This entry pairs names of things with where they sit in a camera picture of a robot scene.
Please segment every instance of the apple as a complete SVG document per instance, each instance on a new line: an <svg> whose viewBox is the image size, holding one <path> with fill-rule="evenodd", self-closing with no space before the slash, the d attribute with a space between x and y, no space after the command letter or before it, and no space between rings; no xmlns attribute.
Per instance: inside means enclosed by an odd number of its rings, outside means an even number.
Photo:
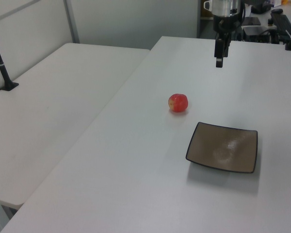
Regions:
<svg viewBox="0 0 291 233"><path fill-rule="evenodd" d="M169 100L168 105L170 109L176 113L180 113L185 111L185 109L188 107L189 102L188 98L184 94L173 94Z"/></svg>

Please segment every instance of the white table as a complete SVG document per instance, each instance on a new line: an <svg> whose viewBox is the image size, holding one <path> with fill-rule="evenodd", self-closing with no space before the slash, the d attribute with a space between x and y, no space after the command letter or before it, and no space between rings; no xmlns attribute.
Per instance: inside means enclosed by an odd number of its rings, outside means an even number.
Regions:
<svg viewBox="0 0 291 233"><path fill-rule="evenodd" d="M28 199L147 54L66 44L0 91L1 204Z"/></svg>
<svg viewBox="0 0 291 233"><path fill-rule="evenodd" d="M216 68L213 49L162 37L2 233L291 232L291 51L232 41ZM255 172L187 161L199 121L257 130Z"/></svg>

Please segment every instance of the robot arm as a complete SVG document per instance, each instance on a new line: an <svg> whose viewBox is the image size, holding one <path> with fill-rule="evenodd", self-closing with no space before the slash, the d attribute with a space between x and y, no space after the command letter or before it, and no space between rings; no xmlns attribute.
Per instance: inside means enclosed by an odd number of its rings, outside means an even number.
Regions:
<svg viewBox="0 0 291 233"><path fill-rule="evenodd" d="M204 8L213 14L213 29L218 33L215 40L214 56L216 67L223 66L223 58L228 56L231 34L242 25L245 18L245 3L256 3L261 0L209 0Z"/></svg>

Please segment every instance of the square plate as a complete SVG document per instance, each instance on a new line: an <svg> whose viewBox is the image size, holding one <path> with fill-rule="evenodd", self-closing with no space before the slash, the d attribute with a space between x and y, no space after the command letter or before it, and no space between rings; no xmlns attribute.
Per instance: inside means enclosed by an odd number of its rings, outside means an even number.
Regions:
<svg viewBox="0 0 291 233"><path fill-rule="evenodd" d="M253 173L258 152L258 132L199 122L186 159L207 167Z"/></svg>

